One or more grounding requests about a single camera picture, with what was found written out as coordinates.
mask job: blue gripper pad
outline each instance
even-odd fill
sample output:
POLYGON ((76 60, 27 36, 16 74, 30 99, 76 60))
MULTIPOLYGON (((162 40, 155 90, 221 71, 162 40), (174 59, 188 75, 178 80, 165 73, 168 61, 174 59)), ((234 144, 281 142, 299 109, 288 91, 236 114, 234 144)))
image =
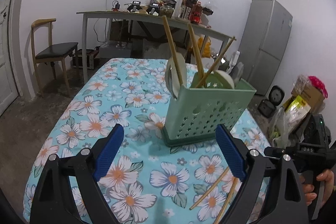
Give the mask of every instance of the blue gripper pad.
POLYGON ((240 181, 244 181, 246 178, 245 160, 234 144, 234 138, 223 124, 217 126, 215 137, 233 176, 239 178, 240 181))
POLYGON ((124 128, 121 125, 116 124, 110 134, 112 134, 112 136, 108 136, 110 137, 109 140, 107 141, 95 161, 95 171, 93 173, 93 177, 96 181, 99 181, 100 178, 106 176, 111 166, 111 163, 114 160, 121 146, 121 143, 124 140, 124 128))

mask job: blue tablecloth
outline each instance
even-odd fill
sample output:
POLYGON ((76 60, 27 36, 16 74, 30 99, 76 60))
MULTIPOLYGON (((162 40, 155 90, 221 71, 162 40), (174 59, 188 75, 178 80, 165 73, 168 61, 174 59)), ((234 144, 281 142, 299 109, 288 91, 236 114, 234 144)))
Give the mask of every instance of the blue tablecloth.
MULTIPOLYGON (((192 211, 189 207, 227 167, 215 140, 168 148, 160 129, 165 123, 170 94, 164 82, 167 60, 114 58, 100 68, 75 96, 43 144, 31 169, 24 195, 24 218, 29 221, 32 200, 49 155, 76 155, 105 137, 116 123, 125 139, 100 189, 121 223, 213 223, 233 176, 222 182, 192 211)), ((188 67, 190 85, 196 66, 188 67)), ((269 146, 245 110, 231 133, 260 152, 269 146)), ((91 223, 74 178, 73 196, 83 220, 91 223)), ((264 199, 263 183, 250 220, 264 199)))

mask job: gray refrigerator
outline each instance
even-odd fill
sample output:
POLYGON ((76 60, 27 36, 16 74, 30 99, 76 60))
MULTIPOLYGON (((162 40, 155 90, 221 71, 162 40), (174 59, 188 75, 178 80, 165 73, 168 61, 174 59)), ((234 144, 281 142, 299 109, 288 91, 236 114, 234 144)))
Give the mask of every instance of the gray refrigerator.
POLYGON ((284 55, 292 15, 276 0, 252 0, 239 46, 243 79, 266 95, 284 55))

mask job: plastic utensil caddy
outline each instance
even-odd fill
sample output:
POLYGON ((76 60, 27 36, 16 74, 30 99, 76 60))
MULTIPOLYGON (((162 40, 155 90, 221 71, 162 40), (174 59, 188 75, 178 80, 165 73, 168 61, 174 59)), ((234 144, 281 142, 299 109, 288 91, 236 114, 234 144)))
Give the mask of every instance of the plastic utensil caddy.
POLYGON ((171 97, 165 126, 161 130, 169 146, 187 145, 215 138, 216 126, 233 128, 256 90, 240 80, 234 90, 186 88, 181 86, 178 98, 171 97))

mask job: silver screw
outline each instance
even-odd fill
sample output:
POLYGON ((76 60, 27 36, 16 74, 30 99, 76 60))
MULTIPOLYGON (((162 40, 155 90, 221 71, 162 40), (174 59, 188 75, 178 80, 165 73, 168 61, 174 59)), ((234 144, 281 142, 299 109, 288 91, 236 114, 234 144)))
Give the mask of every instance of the silver screw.
POLYGON ((256 156, 259 155, 259 152, 258 152, 258 150, 252 149, 252 150, 250 151, 250 154, 251 154, 252 156, 256 157, 256 156))
POLYGON ((84 148, 84 149, 81 150, 81 155, 83 155, 83 156, 86 156, 89 153, 90 153, 90 149, 88 149, 88 148, 84 148))
POLYGON ((284 159, 285 161, 290 161, 290 160, 291 160, 291 157, 290 157, 289 155, 287 155, 287 154, 284 154, 284 155, 283 155, 283 159, 284 159))
POLYGON ((55 160, 56 159, 56 154, 51 154, 49 156, 49 160, 55 160))

